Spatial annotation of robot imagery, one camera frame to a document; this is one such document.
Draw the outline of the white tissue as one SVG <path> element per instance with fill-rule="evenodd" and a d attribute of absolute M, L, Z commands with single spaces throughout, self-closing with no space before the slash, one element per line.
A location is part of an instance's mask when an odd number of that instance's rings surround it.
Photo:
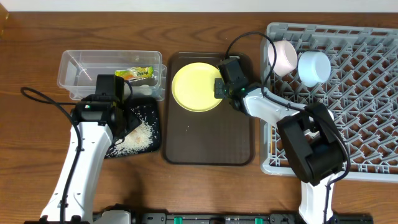
<path fill-rule="evenodd" d="M 141 85 L 141 86 L 132 86 L 131 88 L 129 85 L 124 85 L 124 96 L 128 97 L 130 95 L 133 97 L 146 97 L 152 95 L 152 87 L 149 85 Z"/>

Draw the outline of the light blue bowl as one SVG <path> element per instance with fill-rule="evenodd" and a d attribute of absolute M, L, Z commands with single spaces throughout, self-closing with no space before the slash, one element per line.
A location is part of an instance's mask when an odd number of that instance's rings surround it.
<path fill-rule="evenodd" d="M 325 83 L 331 74 L 330 60 L 323 52 L 304 52 L 298 60 L 298 75 L 309 88 Z"/>

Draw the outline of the pink bowl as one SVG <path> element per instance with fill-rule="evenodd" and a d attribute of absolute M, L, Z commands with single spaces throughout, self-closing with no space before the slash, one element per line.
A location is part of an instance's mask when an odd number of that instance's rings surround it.
<path fill-rule="evenodd" d="M 277 57 L 273 71 L 280 77 L 287 75 L 297 67 L 297 53 L 294 46 L 286 41 L 281 40 L 274 42 Z"/>

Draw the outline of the yellow plate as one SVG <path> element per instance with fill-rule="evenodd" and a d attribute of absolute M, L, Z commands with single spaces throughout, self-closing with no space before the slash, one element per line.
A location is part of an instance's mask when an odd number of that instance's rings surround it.
<path fill-rule="evenodd" d="M 220 71 L 208 63 L 195 62 L 182 67 L 172 80 L 174 100 L 188 111 L 212 110 L 221 103 L 214 96 L 216 78 L 221 78 Z"/>

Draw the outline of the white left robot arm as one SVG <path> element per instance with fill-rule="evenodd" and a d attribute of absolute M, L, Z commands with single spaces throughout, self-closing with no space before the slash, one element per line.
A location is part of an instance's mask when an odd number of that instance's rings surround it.
<path fill-rule="evenodd" d="M 72 111 L 67 156 L 39 222 L 129 223 L 128 212 L 94 220 L 94 197 L 106 152 L 140 124 L 123 97 L 90 95 L 79 101 Z"/>

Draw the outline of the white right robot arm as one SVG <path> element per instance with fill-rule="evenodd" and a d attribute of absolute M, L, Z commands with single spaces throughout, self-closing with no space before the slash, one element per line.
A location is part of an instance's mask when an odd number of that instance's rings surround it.
<path fill-rule="evenodd" d="M 215 98 L 277 128 L 290 168 L 302 184 L 299 214 L 305 223 L 328 223 L 335 182 L 348 174 L 349 155 L 334 121 L 322 103 L 303 105 L 283 99 L 259 83 L 216 78 Z"/>

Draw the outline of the green snack wrapper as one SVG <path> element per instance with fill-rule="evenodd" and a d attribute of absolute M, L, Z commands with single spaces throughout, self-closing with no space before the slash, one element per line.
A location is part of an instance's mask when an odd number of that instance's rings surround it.
<path fill-rule="evenodd" d="M 114 74 L 127 81 L 152 78 L 154 75 L 153 67 L 130 67 L 124 70 L 116 70 Z"/>

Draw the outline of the rice pile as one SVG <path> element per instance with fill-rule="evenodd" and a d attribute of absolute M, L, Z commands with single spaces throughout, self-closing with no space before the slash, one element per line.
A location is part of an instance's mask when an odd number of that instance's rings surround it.
<path fill-rule="evenodd" d="M 159 117 L 151 105 L 131 108 L 141 124 L 128 134 L 123 143 L 109 148 L 105 158 L 154 152 L 160 146 Z"/>

